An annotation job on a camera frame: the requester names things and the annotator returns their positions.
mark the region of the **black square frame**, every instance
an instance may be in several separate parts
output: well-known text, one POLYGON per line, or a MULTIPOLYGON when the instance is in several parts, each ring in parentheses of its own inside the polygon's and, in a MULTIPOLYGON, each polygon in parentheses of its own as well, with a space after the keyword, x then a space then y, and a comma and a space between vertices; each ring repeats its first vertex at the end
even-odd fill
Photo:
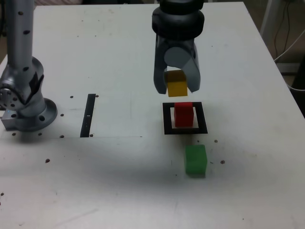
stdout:
POLYGON ((195 135, 195 134, 207 134, 203 107, 201 102, 193 102, 195 107, 198 128, 174 128, 172 127, 171 107, 175 107, 175 103, 163 103, 163 123, 165 135, 195 135))

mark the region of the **cube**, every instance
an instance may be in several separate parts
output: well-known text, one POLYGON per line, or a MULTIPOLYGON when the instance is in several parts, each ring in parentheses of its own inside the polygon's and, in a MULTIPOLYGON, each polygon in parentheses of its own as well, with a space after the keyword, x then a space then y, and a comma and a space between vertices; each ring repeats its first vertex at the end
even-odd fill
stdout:
POLYGON ((207 162, 204 145, 186 146, 184 157, 186 174, 205 176, 207 162))
POLYGON ((165 73, 168 97, 187 96, 186 76, 182 70, 165 73))
POLYGON ((194 121, 193 103, 175 103, 174 118, 176 127, 192 127, 194 121))

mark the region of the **gray robot arm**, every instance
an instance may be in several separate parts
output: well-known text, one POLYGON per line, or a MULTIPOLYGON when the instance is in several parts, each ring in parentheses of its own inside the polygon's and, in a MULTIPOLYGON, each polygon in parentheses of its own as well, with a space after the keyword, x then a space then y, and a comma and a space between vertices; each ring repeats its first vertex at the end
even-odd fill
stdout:
POLYGON ((43 98, 43 66, 32 56, 34 0, 7 0, 8 63, 0 78, 2 122, 7 130, 34 131, 57 116, 53 101, 43 98))

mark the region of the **white cable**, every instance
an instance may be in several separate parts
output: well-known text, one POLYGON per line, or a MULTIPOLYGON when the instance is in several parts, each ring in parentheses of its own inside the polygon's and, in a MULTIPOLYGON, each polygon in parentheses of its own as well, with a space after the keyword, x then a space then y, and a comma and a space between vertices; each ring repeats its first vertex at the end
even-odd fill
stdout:
POLYGON ((298 91, 298 92, 305 92, 305 90, 303 90, 303 89, 302 90, 301 89, 295 89, 295 88, 289 86, 288 84, 287 84, 287 87, 289 87, 292 90, 298 91))
POLYGON ((305 32, 305 30, 301 33, 301 35, 295 40, 295 42, 293 42, 292 43, 292 45, 290 45, 290 47, 285 51, 285 52, 283 52, 281 55, 279 55, 278 57, 276 57, 275 59, 274 59, 274 61, 277 61, 278 60, 278 58, 280 58, 281 56, 283 56, 296 42, 297 42, 297 40, 304 34, 304 32, 305 32))
MULTIPOLYGON (((292 45, 290 45, 290 47, 285 52, 283 52, 281 55, 276 57, 274 59, 274 61, 277 61, 281 56, 283 56, 297 42, 297 40, 304 34, 304 32, 305 32, 305 30, 300 34, 300 36, 298 36, 298 38, 295 40, 295 42, 293 42, 292 45)), ((287 84, 287 87, 289 87, 292 90, 298 91, 298 92, 305 92, 305 90, 293 88, 293 87, 289 86, 288 84, 287 84)))

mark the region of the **red cube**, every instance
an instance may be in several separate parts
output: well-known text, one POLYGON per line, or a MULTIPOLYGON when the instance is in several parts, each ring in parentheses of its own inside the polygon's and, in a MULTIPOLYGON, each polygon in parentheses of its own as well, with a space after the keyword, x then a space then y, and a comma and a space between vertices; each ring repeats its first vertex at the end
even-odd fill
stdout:
POLYGON ((174 118, 176 127, 192 127, 194 121, 193 103, 175 103, 174 118))

